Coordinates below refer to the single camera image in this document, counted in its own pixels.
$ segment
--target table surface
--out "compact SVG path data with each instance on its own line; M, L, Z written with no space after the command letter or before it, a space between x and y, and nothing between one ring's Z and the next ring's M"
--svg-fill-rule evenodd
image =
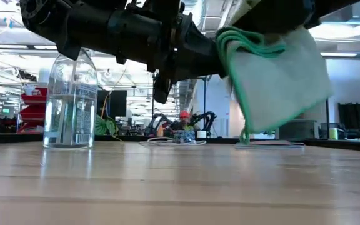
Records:
M360 152L0 144L0 224L360 225Z

